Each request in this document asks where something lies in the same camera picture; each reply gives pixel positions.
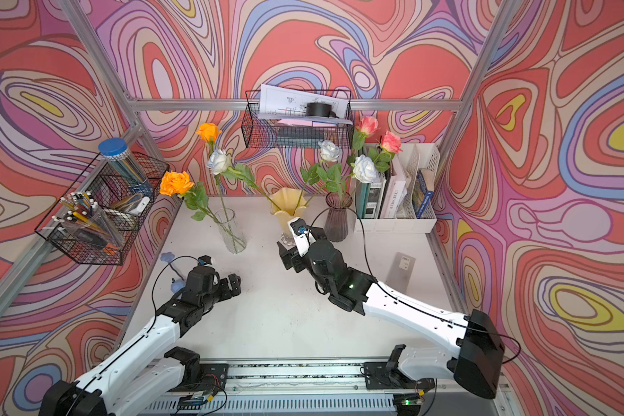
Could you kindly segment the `orange rose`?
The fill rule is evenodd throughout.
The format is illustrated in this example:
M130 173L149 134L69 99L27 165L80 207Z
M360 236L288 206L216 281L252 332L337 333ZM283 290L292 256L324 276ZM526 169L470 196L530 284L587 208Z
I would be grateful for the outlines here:
M209 218L215 223L215 212L211 209L206 187L203 183L193 182L189 173L165 173L159 193L181 199L184 206L192 213L193 220L202 222Z
M219 127L214 124L214 123L204 123L202 125L200 125L198 127L197 130L197 135L199 135L199 138L201 138L201 140L203 140L204 143L206 143L206 145L208 145L209 147L209 157L211 156L211 153L215 150L215 149L221 149L219 147L219 145L217 144L218 138L221 135L222 131L219 129ZM221 176L213 176L214 181L216 183L216 186L218 188L221 187ZM222 197L222 195L219 196L220 197L220 203L222 206L222 209L226 209L226 205L225 205L225 201L224 198Z

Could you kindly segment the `orange rose back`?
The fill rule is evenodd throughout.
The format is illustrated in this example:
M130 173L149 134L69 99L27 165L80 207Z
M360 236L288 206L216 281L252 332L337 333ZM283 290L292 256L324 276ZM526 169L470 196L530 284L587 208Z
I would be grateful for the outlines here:
M221 149L219 147L219 145L217 144L218 138L221 135L222 131L219 129L219 127L214 124L214 123L204 123L202 125L200 125L198 127L197 130L197 135L199 135L199 138L201 138L201 140L203 140L204 143L206 143L206 145L208 145L209 147L209 157L211 156L211 153L215 150L215 149ZM216 186L218 188L221 187L221 176L213 176L214 181L216 183ZM222 195L219 196L220 197L220 203L222 206L222 209L226 209L226 205L225 205L225 201L224 198L222 197Z

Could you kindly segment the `pink rose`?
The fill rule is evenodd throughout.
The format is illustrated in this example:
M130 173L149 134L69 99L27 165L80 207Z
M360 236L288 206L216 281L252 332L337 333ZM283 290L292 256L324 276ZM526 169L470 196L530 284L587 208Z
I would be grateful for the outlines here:
M369 158L372 159L379 173L386 173L390 169L395 156L401 152L400 136L387 131L376 147L369 148Z
M352 142L351 154L348 156L348 164L352 165L358 156L358 152L364 147L367 138L371 137L379 128L379 122L371 116L360 118L355 126Z

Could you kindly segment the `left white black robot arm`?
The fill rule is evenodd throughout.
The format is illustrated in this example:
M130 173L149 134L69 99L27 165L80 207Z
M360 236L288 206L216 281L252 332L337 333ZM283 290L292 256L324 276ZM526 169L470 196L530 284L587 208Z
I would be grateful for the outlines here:
M195 266L136 336L75 381L49 388L39 414L137 415L172 389L197 388L204 379L200 357L176 342L216 304L241 293L238 275L220 277L207 263Z

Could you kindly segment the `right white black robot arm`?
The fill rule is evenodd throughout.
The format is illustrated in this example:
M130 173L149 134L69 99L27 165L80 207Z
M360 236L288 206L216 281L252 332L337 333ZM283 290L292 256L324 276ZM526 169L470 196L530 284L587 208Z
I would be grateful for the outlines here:
M315 241L301 254L278 246L288 270L306 270L329 301L341 310L375 317L409 329L434 344L435 357L405 344L396 345L376 373L387 388L413 388L424 379L453 379L482 399L497 396L505 346L487 313L471 315L434 308L401 294L375 277L349 267L331 242Z

